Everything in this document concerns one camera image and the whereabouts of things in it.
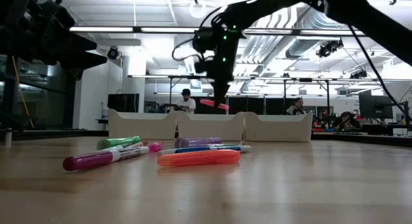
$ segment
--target man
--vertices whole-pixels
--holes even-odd
[[[349,111],[343,112],[340,117],[337,117],[333,121],[333,126],[336,131],[361,128],[361,124],[355,120],[354,115]]]
[[[196,101],[191,98],[191,91],[189,89],[183,89],[182,97],[183,99],[176,102],[176,105],[178,106],[177,110],[183,110],[188,114],[193,114],[196,109]]]

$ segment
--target person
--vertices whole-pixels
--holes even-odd
[[[196,109],[196,101],[191,98],[191,91],[189,89],[183,89],[182,99],[175,104],[177,105],[177,109],[175,108],[175,110],[183,110],[188,114],[193,114]]]
[[[290,106],[289,109],[286,110],[288,115],[304,115],[306,112],[302,110],[303,100],[302,98],[295,98],[294,100],[295,105]]]
[[[343,129],[361,128],[361,124],[355,120],[355,116],[349,111],[343,112],[339,117],[333,121],[333,127],[336,131]]]

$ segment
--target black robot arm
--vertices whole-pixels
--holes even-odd
[[[200,28],[193,39],[199,53],[215,55],[195,64],[197,73],[207,72],[214,79],[215,105],[218,105],[233,80],[233,67],[242,31],[258,19],[282,8],[304,2],[329,18],[356,27],[404,62],[412,65],[412,33],[372,7],[367,0],[248,0],[228,5],[212,19],[211,27]]]

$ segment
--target pink marker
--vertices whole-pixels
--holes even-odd
[[[90,169],[111,162],[125,160],[128,158],[140,156],[149,152],[148,147],[127,147],[124,149],[111,149],[109,151],[97,151],[92,154],[86,154],[78,157],[67,157],[63,161],[63,169],[74,171],[81,169]]]
[[[149,146],[149,150],[150,150],[151,153],[158,152],[158,151],[162,150],[162,148],[163,148],[163,143],[162,142],[160,142],[160,143],[154,142],[153,144],[151,144]]]

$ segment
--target green marker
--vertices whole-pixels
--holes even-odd
[[[97,150],[107,149],[109,147],[114,147],[118,145],[128,146],[142,141],[139,136],[129,137],[129,138],[112,138],[107,140],[101,140],[97,143]]]

